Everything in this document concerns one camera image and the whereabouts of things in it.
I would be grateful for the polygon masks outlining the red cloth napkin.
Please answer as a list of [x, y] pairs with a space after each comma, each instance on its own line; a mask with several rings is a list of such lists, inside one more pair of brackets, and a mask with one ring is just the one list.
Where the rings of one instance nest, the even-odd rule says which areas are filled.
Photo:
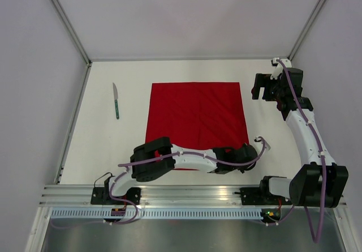
[[161, 137], [194, 150], [248, 144], [239, 83], [152, 84], [145, 142]]

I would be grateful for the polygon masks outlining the green handled knife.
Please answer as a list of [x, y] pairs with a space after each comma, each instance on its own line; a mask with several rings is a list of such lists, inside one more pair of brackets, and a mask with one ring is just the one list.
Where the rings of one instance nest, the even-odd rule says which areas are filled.
[[116, 119], [119, 119], [119, 106], [118, 106], [118, 89], [115, 83], [113, 83], [114, 105]]

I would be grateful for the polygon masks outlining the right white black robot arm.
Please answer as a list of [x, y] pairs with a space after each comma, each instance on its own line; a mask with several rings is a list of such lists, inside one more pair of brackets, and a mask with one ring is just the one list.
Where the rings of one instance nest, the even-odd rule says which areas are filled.
[[278, 196], [295, 206], [335, 208], [342, 197], [348, 180], [348, 170], [337, 165], [325, 147], [318, 132], [313, 106], [302, 95], [303, 71], [290, 68], [278, 76], [256, 74], [251, 90], [252, 98], [275, 101], [277, 109], [295, 139], [301, 169], [293, 179], [266, 176], [258, 190], [260, 201], [273, 203]]

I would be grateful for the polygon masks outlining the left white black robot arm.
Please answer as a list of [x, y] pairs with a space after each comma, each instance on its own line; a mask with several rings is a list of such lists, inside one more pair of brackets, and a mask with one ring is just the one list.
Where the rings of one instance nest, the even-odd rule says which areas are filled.
[[195, 170], [211, 174], [227, 174], [238, 170], [244, 173], [253, 169], [259, 159], [260, 154], [247, 143], [237, 149], [215, 147], [193, 150], [172, 144], [168, 137], [161, 137], [136, 147], [130, 161], [118, 165], [125, 171], [105, 181], [102, 200], [104, 204], [129, 204], [129, 189], [142, 182], [155, 181], [172, 170]]

